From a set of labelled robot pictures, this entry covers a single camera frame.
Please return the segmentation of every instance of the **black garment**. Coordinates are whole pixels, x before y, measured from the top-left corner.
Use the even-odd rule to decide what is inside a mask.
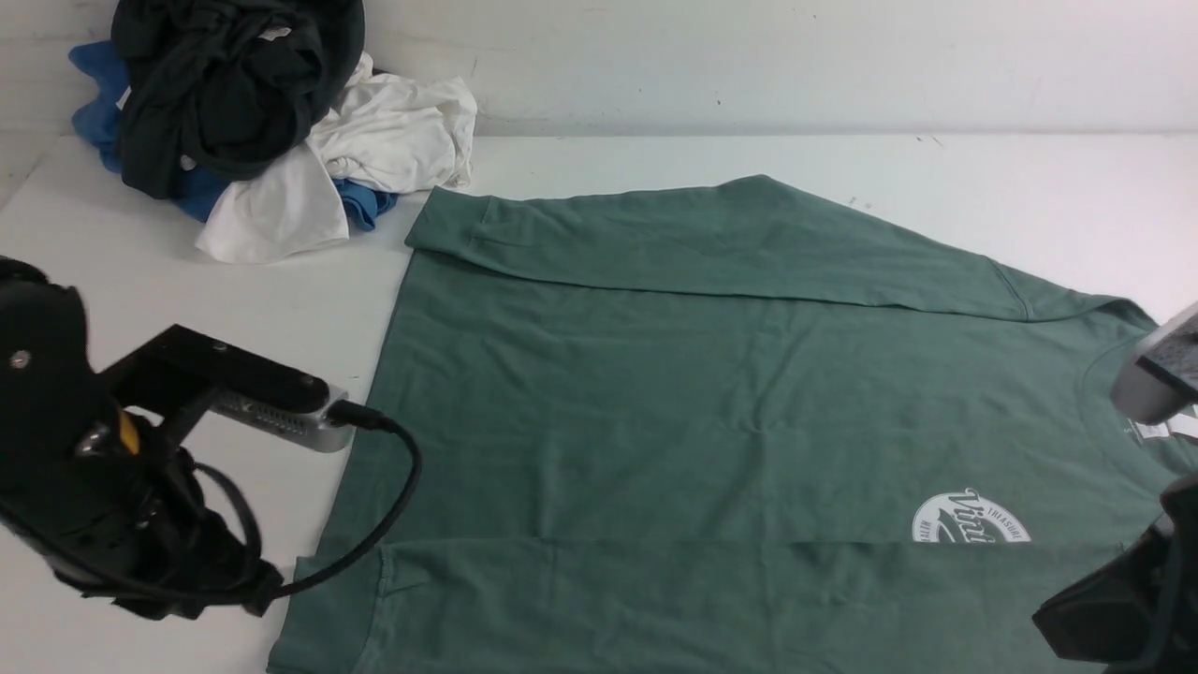
[[[171,196],[183,154],[226,180],[261,175],[328,113],[364,34],[362,0],[120,0],[125,183]]]

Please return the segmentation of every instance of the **white cloth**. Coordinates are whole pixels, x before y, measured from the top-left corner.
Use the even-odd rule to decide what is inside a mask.
[[[399,194],[467,184],[478,103],[466,83],[373,68],[363,53],[337,105],[311,129],[328,174]]]
[[[337,187],[301,142],[261,176],[225,188],[195,247],[223,262],[264,263],[349,237]]]
[[[349,238],[333,177],[399,194],[470,182],[478,103],[461,78],[417,83],[373,68],[363,53],[305,142],[224,190],[198,248],[224,262],[273,262]]]

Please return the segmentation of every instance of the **blue garment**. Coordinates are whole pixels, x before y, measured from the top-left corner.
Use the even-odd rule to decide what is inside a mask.
[[[80,44],[71,49],[68,57],[80,72],[96,80],[96,85],[99,86],[99,95],[75,111],[71,117],[71,125],[74,126],[79,138],[99,150],[99,159],[104,168],[120,174],[121,159],[116,156],[115,146],[121,132],[121,110],[116,107],[116,102],[129,87],[129,73],[125,61],[116,55],[116,49],[108,40]],[[341,202],[350,221],[365,231],[373,231],[375,218],[393,208],[398,200],[397,194],[375,192],[346,180],[334,181],[334,184],[341,194]],[[174,186],[176,195],[171,201],[190,217],[207,221],[228,186],[228,180],[217,177],[204,166],[195,166],[188,171],[180,171],[179,181]]]
[[[341,194],[345,214],[363,231],[374,231],[375,218],[394,208],[399,201],[399,194],[375,192],[349,180],[334,180],[333,184]]]

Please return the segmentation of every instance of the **circular logo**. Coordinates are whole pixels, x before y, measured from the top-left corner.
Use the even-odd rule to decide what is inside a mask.
[[[1030,544],[1023,524],[1005,508],[976,491],[927,499],[910,523],[920,544]]]

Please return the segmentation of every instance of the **white table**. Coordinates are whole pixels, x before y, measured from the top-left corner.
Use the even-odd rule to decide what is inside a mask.
[[[474,168],[471,192],[509,198],[766,172],[1058,283],[1130,296],[1158,320],[1198,299],[1198,136],[483,138]],[[192,247],[198,224],[62,138],[0,212],[0,254],[83,290],[97,368],[182,322],[361,401],[422,204],[404,199],[379,231],[338,248],[226,266]],[[314,549],[345,453],[308,453],[219,418],[188,445],[242,486],[267,559],[290,572]],[[2,534],[0,569],[4,674],[258,673],[286,608],[141,621],[78,599]]]

